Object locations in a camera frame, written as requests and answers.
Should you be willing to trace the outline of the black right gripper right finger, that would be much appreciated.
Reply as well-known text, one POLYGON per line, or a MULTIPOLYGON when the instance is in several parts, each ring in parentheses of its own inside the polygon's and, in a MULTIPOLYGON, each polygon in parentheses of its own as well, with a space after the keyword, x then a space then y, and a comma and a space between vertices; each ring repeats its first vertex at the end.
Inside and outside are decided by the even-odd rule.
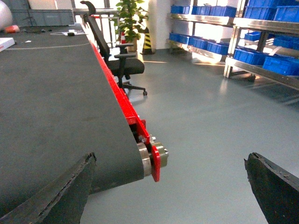
POLYGON ((269 224, 299 222, 299 178, 258 153, 244 161, 252 192, 269 224))

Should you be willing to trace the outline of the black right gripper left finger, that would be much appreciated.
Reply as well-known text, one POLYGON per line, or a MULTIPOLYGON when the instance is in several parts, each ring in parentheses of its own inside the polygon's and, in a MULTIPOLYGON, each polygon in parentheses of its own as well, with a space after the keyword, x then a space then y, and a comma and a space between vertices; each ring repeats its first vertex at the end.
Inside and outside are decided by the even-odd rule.
POLYGON ((2 224, 79 224, 96 168, 87 153, 39 192, 0 218, 2 224))

